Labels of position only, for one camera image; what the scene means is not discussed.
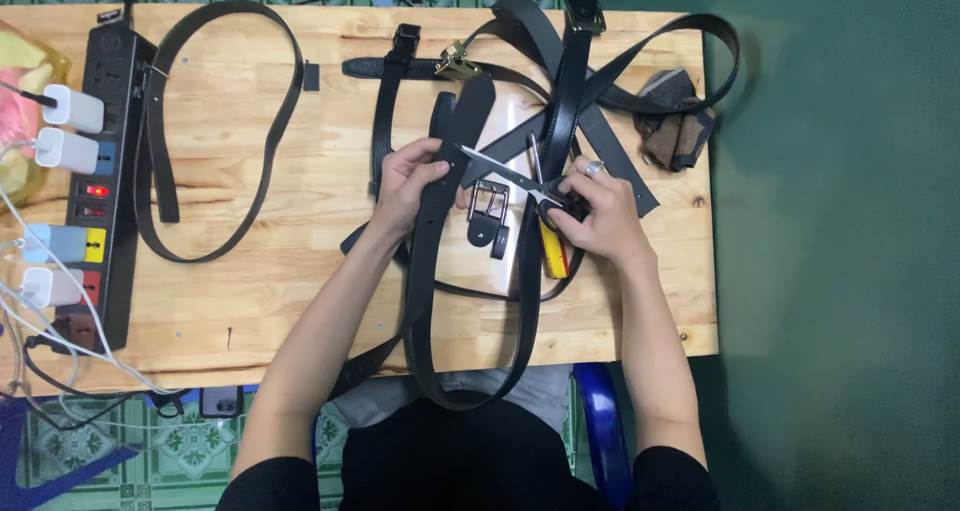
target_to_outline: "plastic bag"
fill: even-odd
[[[66,81],[70,59],[40,40],[0,20],[0,81],[42,94],[49,84]],[[30,140],[43,127],[42,107],[0,87],[0,145]],[[0,159],[0,184],[15,205],[22,204],[46,180],[46,169],[33,161],[34,149],[11,149]],[[0,201],[0,210],[6,205]]]

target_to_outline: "wooden tabletop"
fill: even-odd
[[[63,52],[74,63],[69,84],[80,88],[87,38],[95,16],[110,5],[0,6],[0,19]],[[154,44],[187,13],[190,4],[138,4],[135,28]],[[465,39],[492,16],[481,8],[373,8],[275,6],[306,60],[320,65],[320,91],[300,95],[273,166],[270,191],[246,237],[224,257],[198,265],[165,261],[140,243],[129,335],[116,358],[167,387],[206,387],[260,382],[307,303],[340,264],[340,242],[373,209],[367,195],[370,141],[378,80],[341,73],[343,60],[383,56],[400,23],[422,26],[418,56],[435,58],[453,40]],[[549,11],[558,30],[563,14]],[[606,12],[608,30],[593,40],[590,64],[599,67],[676,16],[665,12]],[[500,40],[483,36],[469,55],[505,65],[546,86],[540,71]],[[159,235],[174,252],[194,257],[220,246],[250,207],[262,165],[263,141],[283,99],[293,52],[283,31],[266,18],[230,15],[205,26],[182,50],[170,74],[165,109],[181,222],[160,224]],[[618,84],[636,90],[664,68],[684,67],[703,96],[702,39],[675,31],[655,39]],[[427,133],[434,98],[457,91],[455,82],[404,81],[393,115],[393,148]],[[496,85],[497,104],[481,145],[536,113],[542,103],[522,88]],[[660,201],[642,220],[659,256],[660,278],[689,356],[716,354],[714,242],[707,152],[697,167],[667,173],[645,164],[632,119],[604,110],[637,170]],[[593,152],[584,145],[588,155]],[[62,224],[68,174],[51,172],[45,187],[24,206],[31,222]],[[511,194],[510,222],[525,196]],[[2,238],[22,235],[13,218],[0,218]],[[447,219],[439,251],[438,279],[505,292],[513,260],[491,260],[489,248],[471,246],[463,211]],[[516,247],[512,229],[508,255]],[[19,284],[22,264],[8,255],[3,280]],[[393,335],[400,316],[402,275],[387,270],[366,310],[351,356]],[[552,281],[544,280],[544,290]],[[509,364],[516,341],[517,312],[500,301],[438,293],[433,312],[433,352],[438,371]],[[615,270],[588,255],[576,279],[559,298],[540,308],[531,364],[609,361],[619,355],[620,291]],[[70,371],[69,356],[46,347],[33,351],[37,364],[57,379]],[[0,340],[0,382],[13,373],[7,337]],[[384,374],[404,371],[398,348]],[[37,394],[53,388],[28,379]],[[82,358],[76,387],[85,391],[141,388],[106,362]]]

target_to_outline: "black sleeve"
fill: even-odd
[[[643,449],[633,461],[627,509],[720,509],[714,481],[697,459],[674,447]]]
[[[226,485],[217,511],[320,509],[317,468],[296,456],[254,464]]]

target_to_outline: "red indicator light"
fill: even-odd
[[[88,185],[86,186],[86,193],[95,198],[107,198],[111,195],[111,189],[106,186]]]

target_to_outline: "person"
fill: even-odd
[[[447,162],[432,161],[439,148],[440,140],[422,138],[384,159],[380,197],[366,231],[303,311],[264,375],[217,509],[320,508],[314,419],[391,256],[412,229],[421,191],[450,170]],[[578,222],[553,209],[549,218],[570,243],[608,259],[619,274],[620,354],[639,450],[627,508],[718,508],[693,377],[630,183],[603,170],[587,176],[589,165],[578,157],[559,186],[587,199],[589,216]],[[464,207],[462,193],[457,206]],[[538,369],[547,371],[537,376]],[[468,411],[417,398],[404,376],[372,378],[344,394],[338,406],[354,428],[343,449],[340,508],[607,509],[599,492],[570,474],[550,414],[567,406],[570,368],[549,369],[528,368],[504,399]],[[524,388],[528,380],[534,383]],[[444,382],[447,389],[480,391],[497,385],[486,370]]]

